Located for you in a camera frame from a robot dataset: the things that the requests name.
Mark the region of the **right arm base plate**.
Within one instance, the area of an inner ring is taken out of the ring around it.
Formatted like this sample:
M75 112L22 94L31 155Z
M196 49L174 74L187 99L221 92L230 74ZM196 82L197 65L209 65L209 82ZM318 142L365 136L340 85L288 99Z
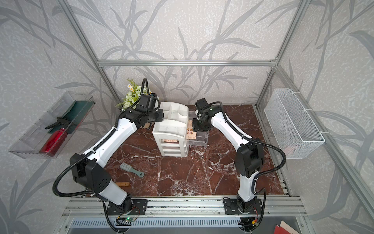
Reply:
M242 199L224 197L223 204L226 215L259 215L264 207L262 201L257 197L247 202Z

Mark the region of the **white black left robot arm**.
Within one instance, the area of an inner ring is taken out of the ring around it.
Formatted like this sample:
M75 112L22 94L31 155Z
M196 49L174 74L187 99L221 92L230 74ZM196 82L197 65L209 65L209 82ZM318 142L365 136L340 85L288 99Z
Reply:
M150 122L161 122L163 119L163 109L160 108L123 111L111 131L84 152L84 156L74 154L71 157L73 180L104 201L110 201L119 206L128 206L130 196L113 182L104 167L122 143L140 127Z

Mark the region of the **clear top drawer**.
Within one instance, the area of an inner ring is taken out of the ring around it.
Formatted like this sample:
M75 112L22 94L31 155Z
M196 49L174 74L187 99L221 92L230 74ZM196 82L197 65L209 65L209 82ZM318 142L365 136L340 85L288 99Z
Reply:
M189 111L189 120L197 118L195 111ZM208 132L196 132L195 139L188 139L190 146L208 147Z

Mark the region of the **beige postcard red characters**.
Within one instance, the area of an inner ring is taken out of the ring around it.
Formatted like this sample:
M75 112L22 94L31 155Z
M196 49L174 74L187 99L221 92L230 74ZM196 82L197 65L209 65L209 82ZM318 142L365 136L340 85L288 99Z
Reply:
M194 140L197 138L197 132L193 130L193 121L189 120L187 123L187 133L186 133L186 139L188 140Z

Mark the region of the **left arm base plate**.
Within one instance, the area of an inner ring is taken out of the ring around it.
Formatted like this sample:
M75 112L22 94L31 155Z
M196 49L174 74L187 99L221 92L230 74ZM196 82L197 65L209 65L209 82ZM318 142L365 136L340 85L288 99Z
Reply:
M147 205L147 199L133 199L125 201L122 205L109 202L106 212L108 215L145 215Z

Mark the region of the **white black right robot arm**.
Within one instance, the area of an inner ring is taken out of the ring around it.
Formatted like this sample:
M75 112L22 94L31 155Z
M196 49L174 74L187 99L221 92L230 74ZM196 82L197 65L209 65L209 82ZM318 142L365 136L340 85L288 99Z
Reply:
M207 132L217 128L236 150L235 167L240 174L240 187L237 200L248 206L254 201L257 176L264 164L264 151L261 141L253 139L236 126L227 116L221 102L208 103L202 98L195 103L197 117L193 119L193 130Z

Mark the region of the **white plastic drawer organizer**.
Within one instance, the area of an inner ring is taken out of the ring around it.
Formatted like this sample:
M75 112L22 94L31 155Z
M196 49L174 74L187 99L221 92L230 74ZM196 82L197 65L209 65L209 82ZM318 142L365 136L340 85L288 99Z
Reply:
M186 139L189 108L175 102L161 102L164 120L156 122L153 137L163 157L187 157L189 144ZM162 143L163 139L177 139L179 143Z

